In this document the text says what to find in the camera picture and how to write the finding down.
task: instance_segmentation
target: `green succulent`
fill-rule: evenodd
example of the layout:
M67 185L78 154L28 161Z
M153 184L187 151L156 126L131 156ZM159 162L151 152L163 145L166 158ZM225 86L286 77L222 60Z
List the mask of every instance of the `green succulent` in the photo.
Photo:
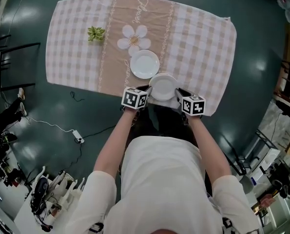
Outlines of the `green succulent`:
M105 33L105 30L102 28L95 28L95 27L91 27L88 28L88 41L102 41L104 40L103 34Z

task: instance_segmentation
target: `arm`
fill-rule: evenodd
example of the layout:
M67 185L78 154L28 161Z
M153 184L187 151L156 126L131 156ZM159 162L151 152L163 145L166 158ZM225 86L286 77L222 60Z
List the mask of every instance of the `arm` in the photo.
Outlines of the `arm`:
M114 178L116 177L136 112L137 110L125 108L121 119L97 157L94 171L103 171Z
M198 143L202 163L207 171L211 184L222 176L231 175L229 163L207 128L199 117L189 117L189 124Z

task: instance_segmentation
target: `black pants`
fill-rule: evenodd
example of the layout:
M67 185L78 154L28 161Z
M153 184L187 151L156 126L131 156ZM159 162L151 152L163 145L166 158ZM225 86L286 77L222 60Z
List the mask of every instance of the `black pants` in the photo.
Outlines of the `black pants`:
M20 121L23 116L22 112L17 112L21 99L17 98L9 108L0 113L0 131L3 131L7 125Z
M140 112L135 125L131 127L126 146L140 136L165 136L186 140L198 147L193 131L190 126L184 125L179 113L162 106L155 106L154 111L158 119L159 130L154 127L149 117L148 108L145 108ZM207 173L204 182L208 194L212 196L211 182Z

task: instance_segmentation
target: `floor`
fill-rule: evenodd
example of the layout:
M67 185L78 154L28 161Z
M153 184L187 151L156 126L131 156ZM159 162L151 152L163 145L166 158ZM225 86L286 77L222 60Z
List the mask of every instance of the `floor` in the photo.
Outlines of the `floor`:
M41 46L13 52L10 69L2 74L2 85L35 81L35 87L26 89L25 106L29 116L57 124L65 130L77 129L85 136L115 125L121 115L120 98L46 81L46 38L59 0L20 1L7 1L0 34L10 31L8 46L32 42L41 42ZM285 40L284 11L276 0L173 1L231 17L236 27L236 52L229 83L216 113L203 117L203 122L225 153L229 153L230 147L222 134L241 154L259 126L276 85ZM85 100L74 101L71 91L77 99ZM8 101L13 101L16 91L5 92L5 95ZM4 101L0 99L0 110L3 108ZM79 156L79 145L74 142L73 135L56 127L33 121L29 124L23 119L11 131L19 137L13 150L26 174L40 171L45 165L47 172L55 175ZM67 169L74 178L87 176L92 171L109 134L110 131L105 131L85 140L82 157Z

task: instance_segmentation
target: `checkered tablecloth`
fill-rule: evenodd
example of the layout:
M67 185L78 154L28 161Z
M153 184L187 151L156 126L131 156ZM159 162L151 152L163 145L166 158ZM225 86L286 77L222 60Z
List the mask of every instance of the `checkered tablecloth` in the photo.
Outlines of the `checkered tablecloth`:
M104 41L88 41L92 26L106 30ZM135 78L129 67L133 51L149 49L159 57L159 72L203 96L205 115L211 116L228 83L235 43L236 30L229 18L180 3L62 0L48 32L46 76L50 83L122 96L126 86L149 83ZM175 98L150 102L178 107Z

